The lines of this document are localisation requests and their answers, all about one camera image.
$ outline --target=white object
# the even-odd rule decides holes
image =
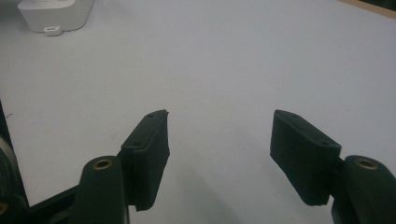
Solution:
[[[84,26],[94,0],[22,0],[18,8],[30,29],[46,35]]]

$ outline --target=white table surface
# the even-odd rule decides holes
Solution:
[[[132,223],[332,223],[271,159],[275,109],[396,174],[396,20],[336,0],[96,0],[86,25],[31,32],[0,9],[0,95],[30,204],[116,155],[167,109],[171,157]]]

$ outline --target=brass screw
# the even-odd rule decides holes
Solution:
[[[8,203],[0,203],[0,216],[8,210]]]
[[[111,159],[104,159],[99,160],[93,164],[93,170],[105,170],[113,164],[113,160]]]

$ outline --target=white plastic device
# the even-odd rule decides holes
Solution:
[[[46,35],[84,26],[94,0],[22,0],[18,4],[30,29]]]

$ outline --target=screw hole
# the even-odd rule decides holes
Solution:
[[[94,170],[105,170],[106,168],[110,167],[113,164],[113,160],[105,159],[101,161],[97,161],[93,164]]]
[[[134,146],[134,147],[140,147],[140,146],[142,146],[142,143],[141,143],[141,142],[134,142],[134,143],[132,144],[132,146]]]
[[[356,160],[356,163],[360,167],[362,167],[364,169],[367,169],[367,170],[376,170],[376,169],[378,169],[378,166],[374,162],[368,161],[368,160],[365,160],[365,159],[358,159],[358,160]]]
[[[8,210],[8,203],[0,203],[0,216]]]

